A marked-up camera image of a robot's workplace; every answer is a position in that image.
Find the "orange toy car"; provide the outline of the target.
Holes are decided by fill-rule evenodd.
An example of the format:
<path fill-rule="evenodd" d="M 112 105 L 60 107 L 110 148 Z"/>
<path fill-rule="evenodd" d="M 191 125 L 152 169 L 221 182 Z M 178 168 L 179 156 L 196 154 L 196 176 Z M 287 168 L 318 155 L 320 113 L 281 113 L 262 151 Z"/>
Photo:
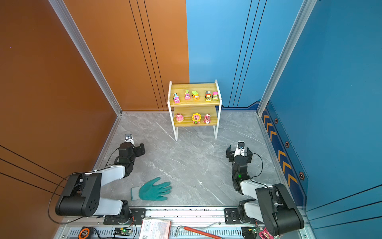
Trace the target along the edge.
<path fill-rule="evenodd" d="M 199 100 L 200 99 L 200 96 L 199 96 L 199 93 L 198 91 L 192 91 L 192 97 L 193 99 L 196 101 L 196 100 Z"/>

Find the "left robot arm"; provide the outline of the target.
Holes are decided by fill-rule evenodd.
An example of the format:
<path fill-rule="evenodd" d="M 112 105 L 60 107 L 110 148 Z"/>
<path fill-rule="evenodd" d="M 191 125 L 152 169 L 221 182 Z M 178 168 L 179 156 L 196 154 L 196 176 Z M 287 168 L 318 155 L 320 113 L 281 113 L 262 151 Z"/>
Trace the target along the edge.
<path fill-rule="evenodd" d="M 55 206 L 58 216 L 92 217 L 104 216 L 105 224 L 126 224 L 132 221 L 128 201 L 102 198 L 101 188 L 111 182 L 126 178 L 133 170 L 135 159 L 145 154 L 143 143 L 136 146 L 122 143 L 119 156 L 113 165 L 92 172 L 74 173 Z"/>

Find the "pink yellow flower toy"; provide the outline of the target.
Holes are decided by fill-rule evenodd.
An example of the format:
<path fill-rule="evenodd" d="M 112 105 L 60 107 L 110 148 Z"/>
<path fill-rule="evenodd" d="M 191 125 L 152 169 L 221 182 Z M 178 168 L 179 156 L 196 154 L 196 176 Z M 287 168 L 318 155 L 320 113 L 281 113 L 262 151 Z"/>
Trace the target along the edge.
<path fill-rule="evenodd" d="M 202 116 L 199 113 L 194 113 L 192 115 L 192 121 L 194 124 L 199 124 L 201 121 Z"/>

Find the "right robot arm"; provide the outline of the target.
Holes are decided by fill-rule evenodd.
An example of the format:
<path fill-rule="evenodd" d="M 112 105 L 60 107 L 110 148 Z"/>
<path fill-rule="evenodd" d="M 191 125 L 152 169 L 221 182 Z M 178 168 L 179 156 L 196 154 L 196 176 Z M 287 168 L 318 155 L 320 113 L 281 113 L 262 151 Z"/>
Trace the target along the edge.
<path fill-rule="evenodd" d="M 265 226 L 263 232 L 273 237 L 303 229 L 303 217 L 286 186 L 280 183 L 268 186 L 249 175 L 248 164 L 253 155 L 243 141 L 235 149 L 229 146 L 226 150 L 225 157 L 232 163 L 233 188 L 249 197 L 239 202 L 238 220 L 245 224 L 260 221 Z"/>

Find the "pink bear toy yellow base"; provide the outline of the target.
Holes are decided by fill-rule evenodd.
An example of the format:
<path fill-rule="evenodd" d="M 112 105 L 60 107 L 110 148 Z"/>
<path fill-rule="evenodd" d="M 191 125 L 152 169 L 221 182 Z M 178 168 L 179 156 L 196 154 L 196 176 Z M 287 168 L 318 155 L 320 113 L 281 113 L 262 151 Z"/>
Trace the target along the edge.
<path fill-rule="evenodd" d="M 182 114 L 180 114 L 180 113 L 177 113 L 175 115 L 175 119 L 176 119 L 177 122 L 183 122 L 184 121 L 184 116 Z"/>

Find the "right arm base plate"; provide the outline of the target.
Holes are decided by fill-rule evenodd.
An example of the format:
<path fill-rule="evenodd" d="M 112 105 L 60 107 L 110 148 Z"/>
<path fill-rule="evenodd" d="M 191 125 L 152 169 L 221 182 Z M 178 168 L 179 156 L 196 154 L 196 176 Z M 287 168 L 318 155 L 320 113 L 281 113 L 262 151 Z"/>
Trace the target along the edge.
<path fill-rule="evenodd" d="M 245 214 L 245 211 L 242 208 L 225 208 L 224 209 L 224 218 L 225 223 L 227 225 L 234 225 L 234 224 L 260 224 L 263 225 L 264 223 L 260 220 L 253 219 L 248 217 Z"/>

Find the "pink green toy car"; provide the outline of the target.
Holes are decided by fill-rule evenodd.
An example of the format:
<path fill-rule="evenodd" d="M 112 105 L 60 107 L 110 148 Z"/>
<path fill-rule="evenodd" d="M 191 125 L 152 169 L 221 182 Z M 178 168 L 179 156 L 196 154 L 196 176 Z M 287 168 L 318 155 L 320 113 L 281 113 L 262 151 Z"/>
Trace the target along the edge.
<path fill-rule="evenodd" d="M 185 100 L 190 100 L 190 99 L 191 99 L 190 91 L 189 91 L 189 89 L 186 89 L 185 90 Z"/>

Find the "pink strawberry bear toy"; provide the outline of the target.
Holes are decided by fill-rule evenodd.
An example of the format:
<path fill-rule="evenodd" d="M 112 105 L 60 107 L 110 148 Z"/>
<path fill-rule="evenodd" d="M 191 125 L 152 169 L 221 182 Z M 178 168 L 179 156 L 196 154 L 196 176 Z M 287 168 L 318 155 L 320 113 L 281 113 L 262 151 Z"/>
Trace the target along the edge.
<path fill-rule="evenodd" d="M 206 114 L 205 117 L 204 117 L 204 123 L 205 124 L 210 124 L 211 123 L 211 115 L 210 114 Z"/>

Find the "pink green toy vehicle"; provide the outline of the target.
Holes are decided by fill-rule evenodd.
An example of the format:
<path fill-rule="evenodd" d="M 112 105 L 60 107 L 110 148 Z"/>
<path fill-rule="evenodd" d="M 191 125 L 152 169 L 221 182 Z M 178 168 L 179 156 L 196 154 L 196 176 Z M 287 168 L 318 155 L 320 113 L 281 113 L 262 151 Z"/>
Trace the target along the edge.
<path fill-rule="evenodd" d="M 217 91 L 214 91 L 212 94 L 212 100 L 213 101 L 219 101 L 219 94 Z"/>

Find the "green orange toy truck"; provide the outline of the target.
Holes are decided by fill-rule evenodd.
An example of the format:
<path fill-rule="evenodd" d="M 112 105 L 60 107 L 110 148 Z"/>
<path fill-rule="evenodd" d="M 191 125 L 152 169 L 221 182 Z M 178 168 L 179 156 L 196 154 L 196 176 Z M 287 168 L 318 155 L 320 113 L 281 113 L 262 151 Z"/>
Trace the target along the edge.
<path fill-rule="evenodd" d="M 210 102 L 211 101 L 211 92 L 205 91 L 205 101 Z"/>

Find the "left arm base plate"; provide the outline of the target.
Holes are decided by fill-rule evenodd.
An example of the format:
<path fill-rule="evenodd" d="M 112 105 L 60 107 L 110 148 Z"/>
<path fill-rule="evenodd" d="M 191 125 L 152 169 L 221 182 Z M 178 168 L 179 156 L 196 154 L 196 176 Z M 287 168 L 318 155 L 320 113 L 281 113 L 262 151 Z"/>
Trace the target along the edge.
<path fill-rule="evenodd" d="M 143 219 L 146 217 L 146 209 L 133 208 L 128 209 L 126 212 L 121 212 L 115 216 L 105 216 L 104 225 L 141 225 Z"/>

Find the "yellow wooden two-tier shelf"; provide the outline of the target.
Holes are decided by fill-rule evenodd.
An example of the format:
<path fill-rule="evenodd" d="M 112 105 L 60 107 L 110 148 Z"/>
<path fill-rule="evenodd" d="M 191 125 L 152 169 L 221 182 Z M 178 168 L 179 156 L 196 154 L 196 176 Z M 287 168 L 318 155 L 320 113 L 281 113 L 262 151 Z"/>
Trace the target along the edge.
<path fill-rule="evenodd" d="M 191 99 L 185 100 L 185 90 L 189 89 Z M 192 91 L 198 91 L 200 99 L 194 100 L 192 97 Z M 211 101 L 205 101 L 205 91 L 211 92 Z M 217 91 L 219 94 L 219 101 L 212 100 L 212 94 Z M 174 104 L 173 94 L 177 93 L 181 102 Z M 218 81 L 213 83 L 194 83 L 194 84 L 173 84 L 169 83 L 168 98 L 167 98 L 168 110 L 171 118 L 171 124 L 174 131 L 175 140 L 179 137 L 179 128 L 181 127 L 197 127 L 197 126 L 211 126 L 213 127 L 214 137 L 217 138 L 220 116 L 222 110 L 222 96 L 219 88 Z M 177 122 L 175 115 L 180 113 L 184 116 L 183 122 Z M 192 121 L 192 115 L 199 113 L 202 118 L 199 124 L 194 124 Z M 205 124 L 204 117 L 206 114 L 211 115 L 211 123 Z"/>

